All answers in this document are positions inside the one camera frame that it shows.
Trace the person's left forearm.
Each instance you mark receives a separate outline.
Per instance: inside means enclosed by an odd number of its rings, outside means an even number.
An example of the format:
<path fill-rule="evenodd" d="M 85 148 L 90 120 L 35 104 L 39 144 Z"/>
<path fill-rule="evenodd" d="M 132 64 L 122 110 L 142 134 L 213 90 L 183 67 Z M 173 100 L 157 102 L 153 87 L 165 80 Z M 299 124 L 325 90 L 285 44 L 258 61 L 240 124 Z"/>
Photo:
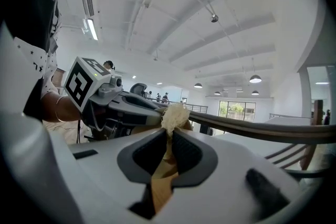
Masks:
<path fill-rule="evenodd" d="M 71 99 L 55 93 L 47 93 L 41 99 L 42 119 L 47 122 L 71 122 L 81 119 L 80 111 Z"/>

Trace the beige sponge ball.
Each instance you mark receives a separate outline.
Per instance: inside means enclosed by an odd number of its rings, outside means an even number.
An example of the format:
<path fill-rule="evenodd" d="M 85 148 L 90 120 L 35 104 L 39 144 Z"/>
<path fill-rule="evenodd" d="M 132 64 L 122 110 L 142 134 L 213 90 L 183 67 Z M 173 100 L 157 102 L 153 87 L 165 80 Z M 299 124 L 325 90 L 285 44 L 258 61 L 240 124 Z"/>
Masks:
<path fill-rule="evenodd" d="M 190 111 L 181 103 L 167 107 L 162 116 L 161 127 L 166 130 L 167 136 L 172 137 L 175 129 L 192 130 L 189 121 Z"/>

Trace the far balcony railing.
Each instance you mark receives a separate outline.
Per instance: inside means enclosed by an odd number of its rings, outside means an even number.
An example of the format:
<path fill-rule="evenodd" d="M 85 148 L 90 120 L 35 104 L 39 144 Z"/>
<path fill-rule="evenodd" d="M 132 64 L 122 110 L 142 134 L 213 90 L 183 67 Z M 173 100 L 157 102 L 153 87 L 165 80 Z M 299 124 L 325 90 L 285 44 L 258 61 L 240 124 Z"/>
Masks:
<path fill-rule="evenodd" d="M 153 102 L 155 105 L 159 107 L 167 107 L 173 104 L 178 104 L 178 102 L 173 102 L 173 101 L 163 101 L 163 100 L 157 100 L 157 99 L 148 99 L 148 101 Z M 180 104 L 183 105 L 186 109 L 193 111 L 193 112 L 198 112 L 198 113 L 207 113 L 208 107 L 203 106 L 203 105 L 195 105 L 195 104 L 187 104 L 184 102 L 180 102 Z"/>

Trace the brown wooden chair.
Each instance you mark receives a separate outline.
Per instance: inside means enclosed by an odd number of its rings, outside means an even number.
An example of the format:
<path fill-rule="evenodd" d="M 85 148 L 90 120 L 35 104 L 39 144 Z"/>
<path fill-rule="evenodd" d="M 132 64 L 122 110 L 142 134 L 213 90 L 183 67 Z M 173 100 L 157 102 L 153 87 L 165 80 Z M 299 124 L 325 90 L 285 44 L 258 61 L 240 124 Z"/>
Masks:
<path fill-rule="evenodd" d="M 222 119 L 190 111 L 189 120 L 212 126 L 224 131 L 230 131 L 238 136 L 253 138 L 261 141 L 279 142 L 287 144 L 302 144 L 304 146 L 329 144 L 336 142 L 336 126 L 289 126 L 274 124 L 258 124 L 232 119 Z M 223 151 L 229 146 L 242 147 L 241 144 L 211 138 L 202 133 L 176 129 L 177 135 L 189 139 L 198 140 L 209 146 L 213 146 L 216 152 Z"/>

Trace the white ceiling air conditioner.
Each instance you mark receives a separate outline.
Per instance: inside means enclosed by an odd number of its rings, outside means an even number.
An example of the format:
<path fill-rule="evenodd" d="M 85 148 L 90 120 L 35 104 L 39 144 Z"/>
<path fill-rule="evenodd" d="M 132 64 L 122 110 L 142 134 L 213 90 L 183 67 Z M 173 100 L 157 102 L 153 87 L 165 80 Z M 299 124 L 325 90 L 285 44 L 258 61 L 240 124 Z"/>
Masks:
<path fill-rule="evenodd" d="M 92 0 L 67 0 L 72 15 L 81 19 L 94 16 L 94 8 Z"/>

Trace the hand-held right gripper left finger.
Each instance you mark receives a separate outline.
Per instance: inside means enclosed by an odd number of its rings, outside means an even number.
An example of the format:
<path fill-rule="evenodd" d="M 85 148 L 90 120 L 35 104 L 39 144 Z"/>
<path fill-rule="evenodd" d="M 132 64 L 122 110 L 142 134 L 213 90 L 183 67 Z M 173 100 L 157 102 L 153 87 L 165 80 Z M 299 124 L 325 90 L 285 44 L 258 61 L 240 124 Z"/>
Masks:
<path fill-rule="evenodd" d="M 69 186 L 85 224 L 169 224 L 168 212 L 155 211 L 152 190 L 165 150 L 162 129 L 70 146 Z"/>

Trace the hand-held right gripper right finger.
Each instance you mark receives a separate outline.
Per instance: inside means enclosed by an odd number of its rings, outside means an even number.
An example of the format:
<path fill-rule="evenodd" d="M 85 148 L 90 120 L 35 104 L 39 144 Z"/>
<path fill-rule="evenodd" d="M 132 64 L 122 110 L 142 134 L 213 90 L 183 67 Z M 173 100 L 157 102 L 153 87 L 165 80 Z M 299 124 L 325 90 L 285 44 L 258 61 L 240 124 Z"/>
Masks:
<path fill-rule="evenodd" d="M 157 224 L 251 224 L 257 220 L 257 203 L 245 181 L 254 168 L 290 200 L 301 194 L 299 184 L 280 168 L 248 148 L 193 131 L 195 138 L 214 149 L 216 169 L 197 187 L 176 188 L 156 215 Z"/>

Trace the thin gold bangle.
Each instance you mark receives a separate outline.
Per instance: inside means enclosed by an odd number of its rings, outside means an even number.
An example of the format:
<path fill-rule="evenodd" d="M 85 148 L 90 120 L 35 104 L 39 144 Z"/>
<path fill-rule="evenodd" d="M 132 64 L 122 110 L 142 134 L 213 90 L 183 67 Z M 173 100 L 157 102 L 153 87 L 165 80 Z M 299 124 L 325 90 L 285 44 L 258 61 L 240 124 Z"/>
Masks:
<path fill-rule="evenodd" d="M 55 117 L 59 122 L 68 121 L 67 100 L 68 97 L 63 95 L 55 103 Z"/>

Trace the ceiling strip light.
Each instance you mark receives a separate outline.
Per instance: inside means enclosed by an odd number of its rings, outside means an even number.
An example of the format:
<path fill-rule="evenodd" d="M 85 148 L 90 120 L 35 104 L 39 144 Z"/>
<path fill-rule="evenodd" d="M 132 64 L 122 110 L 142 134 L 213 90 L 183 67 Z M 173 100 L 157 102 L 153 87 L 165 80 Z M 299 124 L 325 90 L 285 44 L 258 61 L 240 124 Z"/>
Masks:
<path fill-rule="evenodd" d="M 88 18 L 87 19 L 87 24 L 89 26 L 89 29 L 91 31 L 91 35 L 92 35 L 93 39 L 96 40 L 96 41 L 98 41 L 98 35 L 97 35 L 96 29 L 95 29 L 95 25 L 94 25 L 93 19 Z"/>

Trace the brown wooden table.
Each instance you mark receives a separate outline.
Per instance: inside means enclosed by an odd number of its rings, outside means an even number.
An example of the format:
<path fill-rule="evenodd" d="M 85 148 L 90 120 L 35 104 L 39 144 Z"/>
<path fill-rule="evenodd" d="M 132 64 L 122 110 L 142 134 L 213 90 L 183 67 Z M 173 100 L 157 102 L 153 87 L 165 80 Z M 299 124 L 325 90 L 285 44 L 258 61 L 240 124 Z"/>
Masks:
<path fill-rule="evenodd" d="M 172 196 L 172 180 L 178 176 L 175 164 L 161 161 L 151 178 L 151 192 L 155 213 L 158 213 Z"/>

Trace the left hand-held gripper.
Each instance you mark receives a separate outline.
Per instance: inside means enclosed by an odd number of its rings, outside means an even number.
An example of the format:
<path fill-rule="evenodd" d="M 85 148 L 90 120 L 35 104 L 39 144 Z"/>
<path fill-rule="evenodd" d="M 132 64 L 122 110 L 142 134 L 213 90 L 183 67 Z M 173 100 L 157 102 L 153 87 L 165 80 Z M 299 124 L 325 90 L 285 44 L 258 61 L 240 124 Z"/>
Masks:
<path fill-rule="evenodd" d="M 64 90 L 78 109 L 80 121 L 89 129 L 90 140 L 107 140 L 113 128 L 108 120 L 125 126 L 154 126 L 162 115 L 155 102 L 123 91 L 122 78 L 94 59 L 77 57 L 67 76 Z M 113 101 L 120 94 L 119 101 Z"/>

